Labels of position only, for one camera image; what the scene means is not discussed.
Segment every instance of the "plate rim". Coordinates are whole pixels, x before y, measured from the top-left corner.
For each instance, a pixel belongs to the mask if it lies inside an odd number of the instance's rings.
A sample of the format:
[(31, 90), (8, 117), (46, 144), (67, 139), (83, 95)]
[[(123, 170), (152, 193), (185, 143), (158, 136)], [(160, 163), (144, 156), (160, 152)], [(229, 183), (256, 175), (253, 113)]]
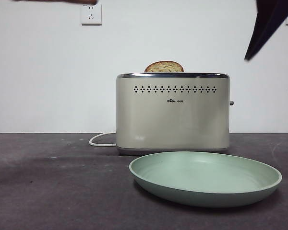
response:
[[(207, 154), (215, 154), (215, 155), (221, 155), (221, 156), (224, 156), (224, 157), (235, 157), (235, 158), (242, 158), (244, 160), (249, 160), (249, 161), (254, 161), (254, 162), (257, 162), (257, 163), (260, 163), (262, 165), (265, 165), (265, 166), (268, 166), (269, 168), (271, 168), (272, 170), (274, 170), (277, 174), (278, 174), (278, 180), (276, 182), (274, 182), (273, 184), (271, 185), (267, 185), (267, 186), (264, 186), (260, 189), (254, 189), (254, 190), (247, 190), (247, 191), (241, 191), (241, 192), (209, 192), (209, 191), (199, 191), (199, 190), (190, 190), (190, 189), (182, 189), (182, 188), (177, 188), (177, 187), (173, 187), (173, 186), (167, 186), (167, 185), (164, 185), (164, 184), (157, 184), (157, 183), (154, 183), (150, 180), (147, 180), (145, 178), (143, 178), (142, 176), (140, 176), (139, 174), (137, 174), (133, 169), (132, 169), (132, 165), (134, 164), (134, 162), (138, 161), (139, 159), (141, 158), (145, 158), (145, 157), (149, 157), (151, 155), (158, 155), (158, 154), (165, 154), (165, 153), (182, 153), (182, 152), (188, 152), (188, 153), (207, 153)], [(255, 192), (260, 192), (260, 191), (264, 191), (264, 190), (267, 190), (267, 189), (270, 189), (270, 188), (273, 188), (273, 187), (276, 187), (279, 185), (279, 183), (282, 181), (282, 174), (280, 173), (279, 170), (277, 170), (276, 168), (272, 167), (271, 165), (268, 165), (266, 163), (263, 163), (263, 162), (260, 162), (260, 161), (256, 161), (256, 160), (253, 160), (253, 159), (250, 159), (250, 158), (245, 158), (245, 157), (239, 157), (239, 156), (234, 156), (234, 155), (226, 155), (226, 154), (221, 154), (221, 153), (214, 153), (214, 152), (193, 152), (193, 151), (175, 151), (175, 152), (158, 152), (158, 153), (153, 153), (153, 154), (148, 154), (148, 155), (145, 155), (145, 156), (141, 156), (141, 157), (138, 157), (136, 159), (134, 159), (133, 161), (130, 162), (129, 164), (129, 170), (130, 172), (133, 174), (133, 176), (141, 179), (141, 180), (144, 180), (146, 182), (149, 182), (151, 184), (154, 184), (154, 185), (158, 185), (158, 186), (162, 186), (162, 187), (165, 187), (165, 188), (170, 188), (170, 189), (176, 189), (176, 190), (180, 190), (180, 191), (185, 191), (185, 192), (196, 192), (196, 193), (205, 193), (205, 194), (247, 194), (247, 193), (255, 193)]]

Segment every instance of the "brand logo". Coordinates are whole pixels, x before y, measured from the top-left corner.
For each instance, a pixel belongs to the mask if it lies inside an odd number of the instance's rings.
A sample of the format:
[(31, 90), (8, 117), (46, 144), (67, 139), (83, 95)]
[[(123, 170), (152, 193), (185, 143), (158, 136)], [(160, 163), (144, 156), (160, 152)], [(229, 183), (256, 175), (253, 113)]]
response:
[(182, 103), (183, 100), (168, 99), (168, 103)]

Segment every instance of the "plate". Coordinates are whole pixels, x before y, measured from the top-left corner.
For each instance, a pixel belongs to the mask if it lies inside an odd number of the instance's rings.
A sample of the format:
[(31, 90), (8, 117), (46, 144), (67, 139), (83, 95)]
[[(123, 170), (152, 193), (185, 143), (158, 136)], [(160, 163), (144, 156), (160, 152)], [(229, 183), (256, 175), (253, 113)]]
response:
[(238, 207), (272, 194), (282, 180), (270, 165), (207, 152), (162, 152), (133, 160), (129, 169), (148, 192), (199, 207)]

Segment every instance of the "toaster base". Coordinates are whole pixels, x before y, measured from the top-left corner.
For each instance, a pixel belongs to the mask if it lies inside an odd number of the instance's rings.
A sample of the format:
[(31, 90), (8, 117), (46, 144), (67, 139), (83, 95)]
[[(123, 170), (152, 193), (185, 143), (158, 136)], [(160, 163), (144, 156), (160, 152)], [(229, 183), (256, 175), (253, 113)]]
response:
[(144, 156), (157, 152), (176, 152), (176, 151), (226, 153), (229, 147), (222, 149), (132, 149), (132, 148), (121, 148), (117, 146), (117, 149), (121, 155)]

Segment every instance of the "hand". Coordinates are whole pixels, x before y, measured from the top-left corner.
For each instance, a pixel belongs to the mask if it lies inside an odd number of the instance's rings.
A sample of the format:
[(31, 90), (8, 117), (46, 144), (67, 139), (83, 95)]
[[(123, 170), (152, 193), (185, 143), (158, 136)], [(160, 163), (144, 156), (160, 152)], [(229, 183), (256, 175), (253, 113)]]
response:
[(66, 2), (71, 2), (71, 3), (80, 3), (80, 4), (97, 4), (98, 0), (26, 0), (26, 1), (66, 1)]

